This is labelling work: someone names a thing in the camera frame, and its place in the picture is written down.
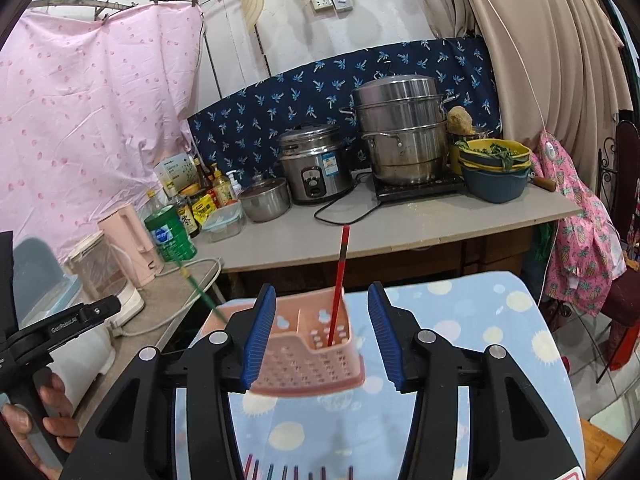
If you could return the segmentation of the person's left hand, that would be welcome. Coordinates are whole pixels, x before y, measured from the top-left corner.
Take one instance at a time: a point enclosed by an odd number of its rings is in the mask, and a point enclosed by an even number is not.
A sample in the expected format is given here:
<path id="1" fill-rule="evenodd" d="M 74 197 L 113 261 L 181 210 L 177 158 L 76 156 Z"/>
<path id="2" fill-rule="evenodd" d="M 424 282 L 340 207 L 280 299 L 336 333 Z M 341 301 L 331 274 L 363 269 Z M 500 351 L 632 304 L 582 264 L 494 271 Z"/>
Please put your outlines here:
<path id="1" fill-rule="evenodd" d="M 78 423 L 73 419 L 73 404 L 66 396 L 66 388 L 61 377 L 52 372 L 49 367 L 47 367 L 47 375 L 48 380 L 39 388 L 39 396 L 42 403 L 51 411 L 52 416 L 43 417 L 42 426 L 48 434 L 55 437 L 61 450 L 71 453 L 80 436 Z M 48 466 L 29 441 L 29 436 L 37 428 L 30 415 L 9 403 L 2 405 L 1 415 L 32 464 L 47 479 L 60 478 L 63 467 Z"/>

